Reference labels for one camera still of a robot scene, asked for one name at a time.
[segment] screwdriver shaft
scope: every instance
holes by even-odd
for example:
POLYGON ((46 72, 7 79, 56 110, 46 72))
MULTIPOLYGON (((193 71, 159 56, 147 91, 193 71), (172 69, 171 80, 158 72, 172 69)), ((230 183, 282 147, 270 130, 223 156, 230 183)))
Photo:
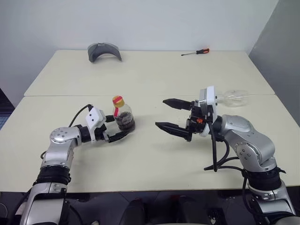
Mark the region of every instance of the screwdriver shaft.
POLYGON ((184 55, 191 55, 191 54, 196 54, 195 52, 191 52, 191 53, 187 53, 187 54, 182 54, 181 56, 184 56, 184 55))

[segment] plastic bottle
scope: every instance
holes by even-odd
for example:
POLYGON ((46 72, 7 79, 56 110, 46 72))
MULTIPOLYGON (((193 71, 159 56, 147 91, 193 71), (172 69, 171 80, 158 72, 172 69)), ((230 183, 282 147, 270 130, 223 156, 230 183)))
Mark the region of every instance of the plastic bottle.
POLYGON ((239 107, 247 105, 248 97, 246 90, 228 90, 223 95, 218 95, 217 101, 229 107, 239 107))
POLYGON ((120 130, 130 131, 135 128, 135 120, 131 108, 125 104, 122 96, 115 96, 112 99, 114 109, 113 116, 120 130))

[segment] white table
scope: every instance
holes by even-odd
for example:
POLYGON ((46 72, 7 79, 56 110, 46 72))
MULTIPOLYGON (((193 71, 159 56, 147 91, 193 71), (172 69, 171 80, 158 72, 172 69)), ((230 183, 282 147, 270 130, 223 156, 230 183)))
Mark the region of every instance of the white table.
MULTIPOLYGON (((132 107, 136 129, 123 140, 75 149, 68 192, 142 191, 170 189, 241 188, 241 173, 234 170, 204 171, 212 163, 209 137, 193 136, 192 142, 158 129, 155 121, 185 126, 188 111, 162 104, 165 98, 193 100, 198 96, 125 96, 132 107)), ((0 130, 0 191, 27 191, 37 178, 40 154, 47 150, 50 132, 67 126, 87 103, 112 113, 112 96, 24 97, 0 130)), ((278 166, 286 185, 300 184, 300 129, 275 95, 252 96, 249 105, 229 108, 218 105, 218 114, 236 114, 275 144, 278 166)), ((75 124, 85 124, 83 112, 75 124)), ((108 124, 110 133, 116 124, 108 124)), ((218 158, 225 152, 217 144, 218 158)), ((241 166, 239 161, 228 163, 241 166)))
POLYGON ((245 52, 182 53, 122 51, 122 62, 103 55, 90 63, 87 51, 60 50, 25 96, 194 95, 211 85, 274 94, 245 52))

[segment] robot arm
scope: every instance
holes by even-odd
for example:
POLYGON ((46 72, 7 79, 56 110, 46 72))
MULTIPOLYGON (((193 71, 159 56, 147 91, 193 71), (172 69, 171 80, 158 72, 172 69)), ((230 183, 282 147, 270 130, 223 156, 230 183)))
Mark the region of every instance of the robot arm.
POLYGON ((69 203, 66 200, 67 185, 71 181, 70 168, 73 149, 86 142, 105 140, 114 142, 128 132, 109 136, 104 122, 113 121, 103 111, 89 107, 86 116, 88 126, 60 127, 50 134, 50 146, 44 154, 37 180, 31 188, 21 225, 68 224, 69 203))
MULTIPOLYGON (((279 177, 279 172, 283 171, 277 167, 273 156, 275 152, 273 142, 256 131, 252 124, 243 117, 217 116, 216 99, 214 87, 211 86, 201 90, 199 100, 192 102, 174 98, 164 100, 164 103, 173 108, 190 110, 191 115, 187 119, 186 128, 167 122, 157 122, 156 125, 187 141, 191 141, 193 133, 206 136, 209 132, 212 140, 216 136, 219 141, 226 141, 233 148, 243 166, 242 175, 245 177, 243 186, 246 186, 247 180, 249 181, 248 187, 253 196, 250 202, 251 208, 248 206, 246 197, 244 201, 246 208, 257 220, 260 220, 258 224, 270 224, 278 218, 295 215, 285 184, 279 177)), ((215 147, 213 140, 213 168, 217 171, 218 168, 222 168, 222 163, 217 163, 215 147)), ((300 222, 299 217, 295 217, 294 220, 300 222)))

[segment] brown liquid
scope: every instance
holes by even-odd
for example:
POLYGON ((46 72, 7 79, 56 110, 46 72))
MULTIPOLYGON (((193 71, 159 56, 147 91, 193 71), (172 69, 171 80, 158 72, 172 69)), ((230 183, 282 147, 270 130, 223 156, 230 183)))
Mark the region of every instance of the brown liquid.
POLYGON ((122 112, 115 120, 120 130, 129 131, 135 129, 135 120, 130 112, 122 112))

